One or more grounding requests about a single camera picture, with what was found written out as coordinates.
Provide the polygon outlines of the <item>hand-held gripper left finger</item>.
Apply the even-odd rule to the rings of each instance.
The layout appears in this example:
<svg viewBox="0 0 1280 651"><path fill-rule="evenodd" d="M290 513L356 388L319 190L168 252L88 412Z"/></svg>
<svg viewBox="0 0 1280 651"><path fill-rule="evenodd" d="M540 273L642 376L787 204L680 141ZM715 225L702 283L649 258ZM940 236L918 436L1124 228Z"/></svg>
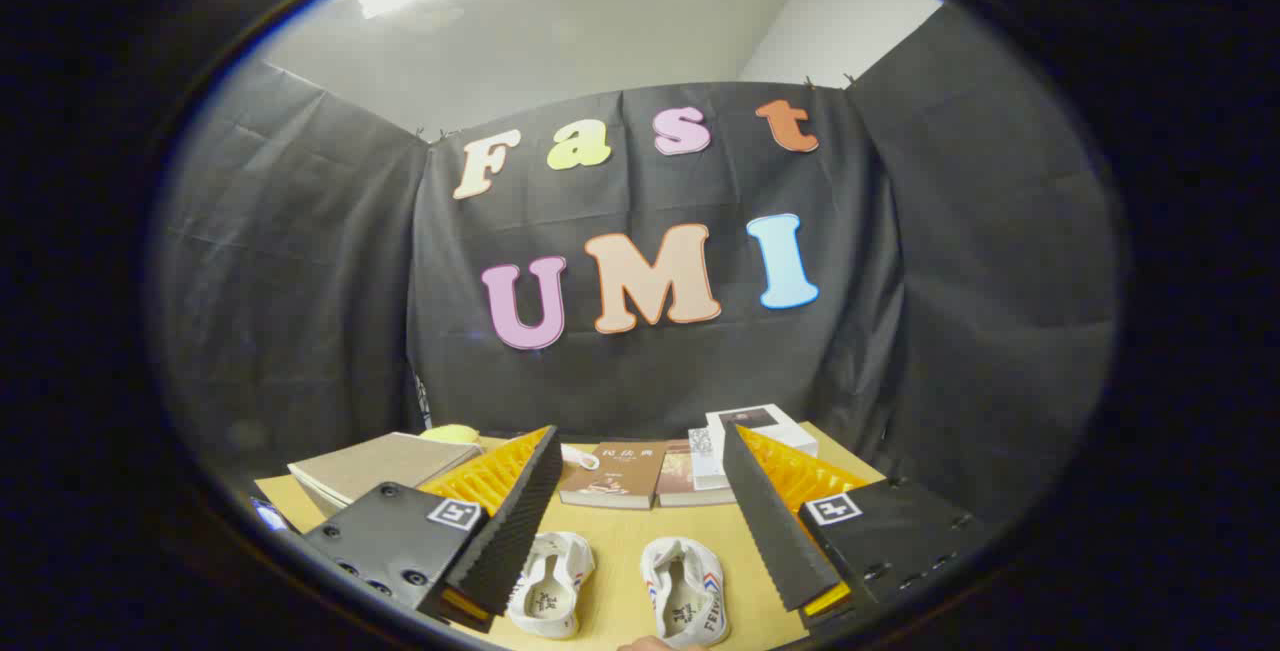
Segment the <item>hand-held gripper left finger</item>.
<svg viewBox="0 0 1280 651"><path fill-rule="evenodd" d="M375 483L302 537L385 602L486 633L506 613L562 468L559 431L544 426L420 487Z"/></svg>

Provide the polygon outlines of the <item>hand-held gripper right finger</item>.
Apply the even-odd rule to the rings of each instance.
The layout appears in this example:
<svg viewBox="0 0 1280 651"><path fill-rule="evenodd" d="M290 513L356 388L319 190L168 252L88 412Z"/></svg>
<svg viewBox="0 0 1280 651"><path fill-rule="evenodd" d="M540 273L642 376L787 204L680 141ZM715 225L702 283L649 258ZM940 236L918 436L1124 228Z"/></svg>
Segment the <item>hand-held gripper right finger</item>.
<svg viewBox="0 0 1280 651"><path fill-rule="evenodd" d="M736 426L723 466L785 609L809 631L911 602L987 544L988 527L923 483L864 481Z"/></svg>

